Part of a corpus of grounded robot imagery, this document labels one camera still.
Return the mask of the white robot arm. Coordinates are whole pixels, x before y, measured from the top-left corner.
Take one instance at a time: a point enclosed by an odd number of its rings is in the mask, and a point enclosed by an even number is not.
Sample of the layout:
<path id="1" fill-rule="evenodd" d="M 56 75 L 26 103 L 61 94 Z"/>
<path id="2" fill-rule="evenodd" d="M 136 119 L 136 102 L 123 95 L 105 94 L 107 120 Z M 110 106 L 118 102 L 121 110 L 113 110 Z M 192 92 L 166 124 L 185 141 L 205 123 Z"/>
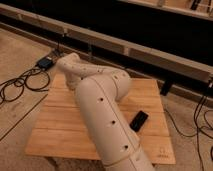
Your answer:
<path id="1" fill-rule="evenodd" d="M 155 171 L 117 102 L 131 87 L 118 68 L 83 63 L 76 53 L 57 61 L 106 171 Z"/>

